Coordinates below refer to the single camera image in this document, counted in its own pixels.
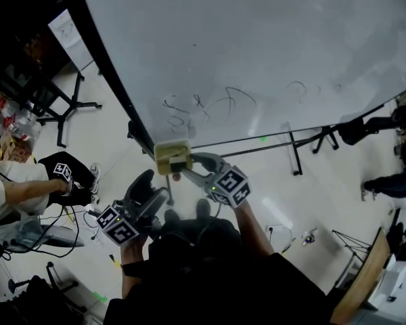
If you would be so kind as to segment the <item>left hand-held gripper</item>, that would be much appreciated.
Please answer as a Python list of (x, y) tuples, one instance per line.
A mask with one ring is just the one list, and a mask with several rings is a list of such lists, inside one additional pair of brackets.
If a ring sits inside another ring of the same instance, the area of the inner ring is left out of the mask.
[(115, 200), (96, 218), (100, 230), (118, 246), (141, 236), (156, 237), (161, 228), (157, 213), (168, 200), (165, 187), (152, 189), (154, 171), (144, 171), (129, 186), (127, 203)]

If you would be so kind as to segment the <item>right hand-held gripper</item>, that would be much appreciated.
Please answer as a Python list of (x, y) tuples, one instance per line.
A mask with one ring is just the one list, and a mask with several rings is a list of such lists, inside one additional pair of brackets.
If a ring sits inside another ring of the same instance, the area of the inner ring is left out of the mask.
[[(210, 173), (201, 175), (185, 169), (182, 174), (199, 188), (208, 190), (209, 197), (215, 202), (236, 209), (250, 195), (251, 188), (245, 174), (236, 166), (229, 167), (229, 164), (218, 154), (195, 152), (190, 156), (195, 163), (201, 164)], [(219, 174), (214, 181), (212, 181), (212, 173)]]

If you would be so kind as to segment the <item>beige whiteboard eraser holder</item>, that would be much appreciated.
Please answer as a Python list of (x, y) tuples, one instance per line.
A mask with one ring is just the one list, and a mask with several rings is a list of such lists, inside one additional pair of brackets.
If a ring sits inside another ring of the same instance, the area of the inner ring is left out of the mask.
[(173, 174), (169, 165), (169, 158), (172, 156), (188, 156), (188, 168), (193, 169), (193, 160), (191, 159), (191, 147), (187, 140), (177, 140), (170, 142), (163, 142), (154, 146), (154, 158), (156, 167), (161, 175)]

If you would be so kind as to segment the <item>person's left forearm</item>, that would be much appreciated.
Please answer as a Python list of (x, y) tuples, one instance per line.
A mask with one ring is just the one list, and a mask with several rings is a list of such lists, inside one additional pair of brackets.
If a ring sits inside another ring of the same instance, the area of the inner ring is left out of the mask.
[[(147, 236), (140, 236), (135, 240), (132, 240), (120, 248), (121, 265), (136, 263), (143, 261), (143, 247), (147, 241)], [(141, 284), (141, 278), (127, 276), (122, 270), (122, 298), (126, 299), (130, 290), (135, 286)]]

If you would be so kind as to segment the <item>person's right forearm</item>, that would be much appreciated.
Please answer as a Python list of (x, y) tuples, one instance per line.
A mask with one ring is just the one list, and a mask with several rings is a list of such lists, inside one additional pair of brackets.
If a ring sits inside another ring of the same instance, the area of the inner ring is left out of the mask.
[(264, 258), (274, 253), (273, 247), (265, 232), (259, 225), (248, 201), (243, 201), (234, 209), (242, 244), (253, 257)]

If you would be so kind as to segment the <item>white whiteboard on black stand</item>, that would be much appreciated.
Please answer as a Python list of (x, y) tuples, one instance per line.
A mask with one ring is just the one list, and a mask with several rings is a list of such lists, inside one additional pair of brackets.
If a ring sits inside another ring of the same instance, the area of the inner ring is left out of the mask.
[(198, 148), (351, 121), (406, 90), (406, 0), (76, 0), (143, 139)]

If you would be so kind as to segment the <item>white cardboard box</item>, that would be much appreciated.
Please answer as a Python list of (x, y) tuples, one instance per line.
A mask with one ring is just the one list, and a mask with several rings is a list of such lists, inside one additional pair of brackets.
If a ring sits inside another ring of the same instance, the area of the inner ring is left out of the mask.
[(406, 261), (398, 261), (391, 254), (378, 278), (377, 284), (366, 300), (372, 309), (379, 309), (389, 297), (393, 297), (402, 286), (406, 276)]

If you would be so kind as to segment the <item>person's left shoe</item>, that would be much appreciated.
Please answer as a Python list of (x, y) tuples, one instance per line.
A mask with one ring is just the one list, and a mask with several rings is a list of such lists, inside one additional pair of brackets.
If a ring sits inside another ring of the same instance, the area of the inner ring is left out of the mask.
[(181, 222), (180, 216), (173, 209), (168, 209), (164, 213), (164, 224), (167, 226), (177, 225)]

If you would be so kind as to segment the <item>person's shoe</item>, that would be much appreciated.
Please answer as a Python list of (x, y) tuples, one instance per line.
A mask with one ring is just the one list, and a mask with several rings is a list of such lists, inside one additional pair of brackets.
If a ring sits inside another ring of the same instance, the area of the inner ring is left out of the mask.
[(211, 205), (205, 198), (199, 199), (196, 204), (196, 219), (206, 220), (211, 217)]
[(168, 209), (164, 213), (164, 224), (167, 226), (177, 225), (181, 222), (180, 216), (173, 209)]

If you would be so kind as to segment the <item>person's right shoe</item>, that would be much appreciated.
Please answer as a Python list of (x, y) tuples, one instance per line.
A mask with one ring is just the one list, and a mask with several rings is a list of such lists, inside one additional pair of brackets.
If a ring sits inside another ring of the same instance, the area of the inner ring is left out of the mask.
[(199, 199), (196, 204), (196, 219), (206, 220), (211, 217), (211, 205), (205, 198)]

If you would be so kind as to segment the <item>black body-worn pack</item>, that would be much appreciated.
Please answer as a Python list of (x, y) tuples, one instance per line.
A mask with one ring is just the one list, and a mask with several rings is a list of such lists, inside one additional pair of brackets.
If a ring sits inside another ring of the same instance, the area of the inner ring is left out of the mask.
[(243, 255), (240, 235), (208, 228), (194, 242), (179, 232), (168, 232), (149, 245), (149, 260), (186, 262), (197, 259), (237, 259)]

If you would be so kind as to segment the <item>person in black shirt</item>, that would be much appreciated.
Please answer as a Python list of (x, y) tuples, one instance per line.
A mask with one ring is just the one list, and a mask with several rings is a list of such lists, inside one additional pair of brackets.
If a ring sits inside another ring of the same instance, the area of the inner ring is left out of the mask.
[[(194, 242), (208, 228), (240, 235), (230, 221), (211, 216), (163, 225), (154, 241), (179, 232)], [(148, 257), (125, 265), (141, 284), (110, 301), (103, 325), (330, 325), (332, 311), (315, 283), (278, 253), (256, 259), (242, 247), (241, 257), (226, 261)]]

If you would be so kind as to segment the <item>small robot toy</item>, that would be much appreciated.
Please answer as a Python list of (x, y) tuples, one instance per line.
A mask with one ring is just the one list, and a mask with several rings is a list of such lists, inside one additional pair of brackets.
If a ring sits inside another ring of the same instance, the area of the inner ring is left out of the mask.
[(318, 232), (318, 228), (315, 227), (309, 232), (305, 232), (304, 236), (302, 237), (302, 245), (306, 246), (308, 244), (311, 244), (315, 241), (315, 235)]

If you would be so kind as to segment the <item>pile of bags and cartons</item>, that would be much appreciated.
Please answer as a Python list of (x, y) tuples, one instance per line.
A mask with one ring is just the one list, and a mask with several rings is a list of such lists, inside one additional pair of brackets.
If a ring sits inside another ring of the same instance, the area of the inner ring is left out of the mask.
[(35, 163), (33, 149), (40, 132), (36, 116), (0, 92), (0, 161)]

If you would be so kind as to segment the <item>black office chair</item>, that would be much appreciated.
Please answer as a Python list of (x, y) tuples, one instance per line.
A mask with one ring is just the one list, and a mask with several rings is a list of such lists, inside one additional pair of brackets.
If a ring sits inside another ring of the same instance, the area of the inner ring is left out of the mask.
[(325, 133), (325, 135), (319, 138), (317, 147), (312, 150), (312, 153), (317, 154), (319, 152), (326, 135), (332, 138), (334, 142), (333, 149), (337, 150), (339, 146), (334, 135), (335, 131), (338, 132), (344, 143), (354, 146), (368, 135), (397, 128), (406, 128), (406, 106), (396, 108), (390, 116), (370, 118), (366, 123), (362, 118), (356, 118), (351, 122), (342, 123), (334, 127), (324, 127), (322, 133)]

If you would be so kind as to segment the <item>black tripod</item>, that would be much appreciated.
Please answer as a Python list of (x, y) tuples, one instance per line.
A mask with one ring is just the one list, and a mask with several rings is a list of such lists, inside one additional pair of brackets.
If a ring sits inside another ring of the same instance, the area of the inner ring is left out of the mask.
[(344, 247), (353, 254), (353, 257), (358, 259), (361, 263), (364, 263), (371, 250), (371, 244), (336, 230), (332, 230), (332, 233), (341, 240)]

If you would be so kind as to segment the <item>wooden table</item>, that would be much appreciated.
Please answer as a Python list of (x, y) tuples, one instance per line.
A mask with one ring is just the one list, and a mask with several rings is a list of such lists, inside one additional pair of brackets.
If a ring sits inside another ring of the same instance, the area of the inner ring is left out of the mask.
[(341, 300), (335, 306), (330, 323), (346, 325), (365, 301), (368, 294), (376, 285), (386, 262), (390, 256), (390, 247), (386, 232), (380, 227), (374, 238), (371, 250), (364, 263), (355, 274), (352, 284), (347, 288)]

